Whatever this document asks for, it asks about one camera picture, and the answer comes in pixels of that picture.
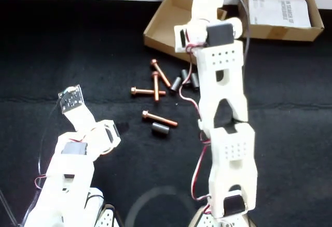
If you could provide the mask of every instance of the copper screw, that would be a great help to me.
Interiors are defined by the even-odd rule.
[[[153,114],[150,114],[149,111],[147,110],[143,110],[142,112],[142,117],[144,119],[146,118],[151,118],[153,120],[156,120],[156,121],[159,121],[159,122],[163,122],[163,123],[166,123],[170,126],[173,126],[173,127],[177,127],[177,122],[174,122],[174,121],[171,121],[171,120],[168,120],[166,118],[163,118],[163,117],[159,117],[159,116],[156,116],[156,115],[153,115]]]
[[[168,88],[171,87],[171,83],[168,81],[167,77],[165,76],[165,74],[160,69],[157,60],[151,60],[151,65],[159,72],[159,74],[161,76],[161,79],[164,81],[164,83],[166,84],[166,86]]]
[[[142,90],[142,89],[137,89],[136,87],[132,87],[130,90],[132,95],[136,94],[146,94],[146,95],[154,95],[155,91],[154,90]],[[166,95],[166,91],[159,91],[160,96]]]
[[[155,101],[159,101],[159,86],[158,86],[158,77],[159,77],[159,72],[153,72],[152,77],[154,79],[154,85],[155,85]]]

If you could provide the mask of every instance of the cylindrical spacer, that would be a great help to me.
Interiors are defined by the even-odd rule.
[[[195,91],[198,91],[199,90],[199,80],[198,80],[197,73],[192,73],[190,75],[190,79],[191,79],[193,89]]]
[[[170,127],[167,127],[160,123],[154,122],[152,124],[152,131],[163,134],[163,135],[168,135],[168,133],[170,132]]]
[[[173,84],[172,84],[172,86],[170,88],[171,91],[172,92],[177,92],[177,90],[180,87],[181,83],[182,83],[181,77],[176,77],[176,79],[174,80],[174,82],[173,82]]]
[[[188,71],[183,69],[181,71],[181,77],[182,77],[182,81],[185,81],[185,79],[188,77]],[[190,84],[191,84],[191,81],[189,78],[188,81],[183,86],[188,87]]]

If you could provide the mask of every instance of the cardboard box lid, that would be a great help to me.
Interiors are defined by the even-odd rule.
[[[324,24],[318,11],[315,0],[306,0],[308,4],[308,12],[311,27],[285,27],[272,25],[256,25],[250,24],[250,37],[261,39],[279,39],[279,40],[298,40],[298,41],[314,41],[324,30]],[[243,0],[248,7],[248,0]],[[239,4],[239,12],[244,28],[243,36],[246,37],[247,19],[245,11]]]

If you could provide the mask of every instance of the black cable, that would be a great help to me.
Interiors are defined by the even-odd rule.
[[[40,162],[41,162],[41,159],[42,159],[42,150],[43,150],[43,143],[44,143],[44,138],[45,138],[45,135],[46,135],[46,132],[48,130],[48,122],[53,114],[53,112],[55,111],[55,109],[57,108],[58,104],[60,103],[60,98],[57,100],[56,104],[53,106],[53,108],[51,109],[48,117],[47,117],[47,120],[46,120],[46,126],[44,128],[44,131],[43,131],[43,134],[41,136],[41,139],[40,139],[40,145],[39,145],[39,156],[38,156],[38,173],[39,173],[39,176],[42,175],[42,172],[41,172],[41,169],[40,169]]]
[[[91,196],[87,197],[87,201],[85,202],[85,206],[84,206],[84,208],[87,206],[87,203],[88,203],[89,199],[91,199],[91,198],[93,198],[93,197],[101,197],[102,199],[104,199],[104,197],[103,197],[102,195],[98,195],[98,194],[96,194],[96,195],[91,195]]]
[[[44,128],[43,134],[42,134],[41,139],[40,139],[39,155],[38,155],[38,173],[39,173],[39,176],[42,175],[42,172],[40,170],[40,163],[41,163],[41,160],[42,160],[42,153],[41,152],[43,150],[43,142],[44,142],[44,138],[45,138],[46,132],[48,130],[48,126],[49,126],[48,122],[49,122],[49,120],[50,120],[53,112],[56,110],[56,108],[57,108],[57,106],[58,106],[59,103],[60,103],[60,98],[57,100],[56,104],[53,106],[53,108],[51,109],[51,111],[50,111],[50,113],[49,113],[49,115],[47,117],[46,126]],[[19,226],[24,226],[25,225],[25,222],[27,220],[28,215],[30,214],[30,212],[32,211],[32,209],[35,207],[35,205],[37,203],[37,200],[39,198],[40,192],[41,192],[41,190],[37,190],[36,191],[36,193],[35,193],[35,195],[34,195],[34,197],[32,199],[32,202],[31,202],[30,206],[28,207],[28,209],[25,212],[25,215],[23,217],[22,223]]]
[[[247,221],[248,221],[248,225],[249,225],[249,227],[251,227],[251,220],[250,220],[250,218],[249,218],[248,213],[247,213]]]
[[[12,213],[4,194],[2,193],[2,190],[0,190],[0,200],[1,200],[6,212],[8,214],[8,217],[10,218],[10,221],[11,221],[12,225],[13,226],[18,226],[17,220],[16,220],[14,214]]]
[[[242,7],[244,8],[246,19],[247,19],[247,38],[245,43],[245,49],[244,49],[244,64],[243,64],[243,81],[244,81],[244,74],[245,74],[245,65],[247,61],[248,51],[249,51],[249,45],[250,45],[250,18],[249,18],[249,10],[243,0],[239,0]]]
[[[37,203],[37,200],[39,198],[40,192],[41,192],[41,190],[36,190],[36,193],[35,193],[35,195],[34,195],[34,197],[32,199],[32,202],[31,202],[30,206],[28,207],[28,209],[26,210],[26,213],[24,215],[22,223],[19,226],[24,226],[25,225],[25,222],[27,220],[28,215],[30,214],[30,212],[32,211],[32,209],[36,206],[36,203]]]

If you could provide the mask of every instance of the white plastic bracket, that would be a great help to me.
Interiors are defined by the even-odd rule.
[[[255,132],[248,123],[235,124],[236,133],[222,127],[211,130],[212,168],[209,192],[212,215],[224,216],[224,199],[232,186],[241,187],[245,211],[256,206],[257,168],[254,160]]]
[[[200,80],[201,130],[210,137],[219,102],[223,99],[226,99],[232,108],[234,119],[248,121],[247,100],[243,94],[242,42],[235,40],[229,45],[195,49],[194,55],[197,57]],[[220,70],[223,70],[224,77],[217,81],[216,72]]]

